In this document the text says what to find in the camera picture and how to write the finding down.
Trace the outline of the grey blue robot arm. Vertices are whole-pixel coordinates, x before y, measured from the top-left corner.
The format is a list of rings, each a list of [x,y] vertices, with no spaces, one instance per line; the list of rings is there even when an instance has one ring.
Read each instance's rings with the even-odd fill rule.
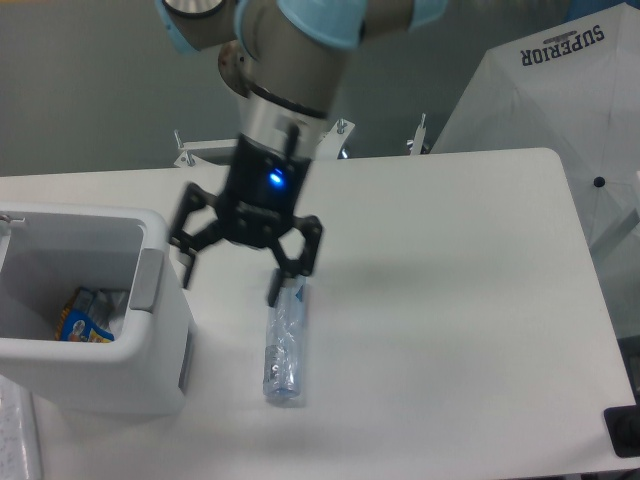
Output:
[[[232,82],[246,117],[218,193],[188,184],[169,242],[192,270],[220,241],[270,250],[276,261],[267,302],[284,283],[310,276],[323,227],[295,208],[341,77],[366,40],[438,20],[443,1],[159,1],[175,48],[237,48]]]

